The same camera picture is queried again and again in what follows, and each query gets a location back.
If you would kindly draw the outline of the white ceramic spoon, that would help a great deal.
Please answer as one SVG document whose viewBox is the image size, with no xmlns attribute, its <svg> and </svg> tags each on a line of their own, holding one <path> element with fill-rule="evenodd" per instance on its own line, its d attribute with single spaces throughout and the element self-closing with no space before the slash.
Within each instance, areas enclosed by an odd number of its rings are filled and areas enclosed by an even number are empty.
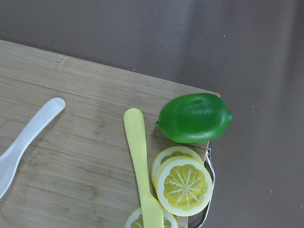
<svg viewBox="0 0 304 228">
<path fill-rule="evenodd" d="M 11 146 L 0 156 L 0 196 L 7 192 L 21 157 L 36 136 L 64 110 L 64 99 L 55 97 L 47 101 L 23 128 Z"/>
</svg>

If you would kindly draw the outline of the green lime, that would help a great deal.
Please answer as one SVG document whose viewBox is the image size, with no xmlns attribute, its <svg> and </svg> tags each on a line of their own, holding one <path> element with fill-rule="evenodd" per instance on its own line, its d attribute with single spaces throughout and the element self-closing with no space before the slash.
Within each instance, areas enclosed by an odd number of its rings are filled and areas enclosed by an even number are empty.
<svg viewBox="0 0 304 228">
<path fill-rule="evenodd" d="M 200 143 L 219 138 L 232 119 L 221 98 L 199 93 L 169 101 L 160 111 L 157 126 L 176 143 Z"/>
</svg>

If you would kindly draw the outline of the lower stacked lemon slice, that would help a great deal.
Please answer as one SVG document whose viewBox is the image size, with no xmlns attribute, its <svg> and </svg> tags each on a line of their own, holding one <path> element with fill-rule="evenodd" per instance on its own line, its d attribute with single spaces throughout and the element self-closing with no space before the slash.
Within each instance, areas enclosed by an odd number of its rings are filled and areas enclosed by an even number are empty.
<svg viewBox="0 0 304 228">
<path fill-rule="evenodd" d="M 154 161 L 152 162 L 151 166 L 151 181 L 153 186 L 156 186 L 156 174 L 160 166 L 169 158 L 176 157 L 176 156 L 187 156 L 194 158 L 199 162 L 203 162 L 201 157 L 191 148 L 186 146 L 172 146 L 169 148 L 164 149 L 160 152 Z"/>
</svg>

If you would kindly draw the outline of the upper lemon slice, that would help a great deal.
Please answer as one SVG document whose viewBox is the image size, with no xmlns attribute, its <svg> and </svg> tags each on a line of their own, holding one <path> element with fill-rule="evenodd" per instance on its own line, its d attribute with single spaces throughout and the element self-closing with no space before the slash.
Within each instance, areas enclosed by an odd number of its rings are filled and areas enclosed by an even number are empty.
<svg viewBox="0 0 304 228">
<path fill-rule="evenodd" d="M 202 162 L 176 156 L 158 169 L 155 189 L 159 202 L 168 212 L 189 217 L 206 208 L 213 194 L 213 181 Z"/>
</svg>

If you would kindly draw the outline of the bamboo cutting board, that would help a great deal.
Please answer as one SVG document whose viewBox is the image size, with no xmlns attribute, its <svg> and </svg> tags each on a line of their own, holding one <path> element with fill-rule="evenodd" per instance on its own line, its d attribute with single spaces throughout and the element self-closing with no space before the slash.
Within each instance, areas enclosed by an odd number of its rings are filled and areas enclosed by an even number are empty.
<svg viewBox="0 0 304 228">
<path fill-rule="evenodd" d="M 122 228 L 139 206 L 123 115 L 143 112 L 148 161 L 173 145 L 162 107 L 200 88 L 0 43 L 0 150 L 53 97 L 66 107 L 31 143 L 0 201 L 3 228 Z"/>
</svg>

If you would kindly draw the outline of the yellow plastic knife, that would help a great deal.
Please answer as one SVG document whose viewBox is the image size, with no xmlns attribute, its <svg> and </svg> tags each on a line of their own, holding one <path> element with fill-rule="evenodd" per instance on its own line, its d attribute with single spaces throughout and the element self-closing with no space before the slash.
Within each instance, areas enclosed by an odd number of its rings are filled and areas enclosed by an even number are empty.
<svg viewBox="0 0 304 228">
<path fill-rule="evenodd" d="M 143 114 L 139 109 L 131 108 L 124 113 L 123 117 L 138 186 L 143 226 L 162 228 L 164 227 L 162 206 L 150 190 Z"/>
</svg>

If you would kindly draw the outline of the lemon slice under knife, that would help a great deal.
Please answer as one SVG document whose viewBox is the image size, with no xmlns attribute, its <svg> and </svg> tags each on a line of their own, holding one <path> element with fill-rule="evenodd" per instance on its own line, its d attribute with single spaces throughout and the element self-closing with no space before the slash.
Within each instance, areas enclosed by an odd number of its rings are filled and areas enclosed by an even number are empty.
<svg viewBox="0 0 304 228">
<path fill-rule="evenodd" d="M 163 209 L 163 221 L 164 228 L 178 228 L 178 222 L 176 218 Z M 138 207 L 127 219 L 125 223 L 125 228 L 144 228 L 143 225 L 143 216 L 141 207 Z"/>
</svg>

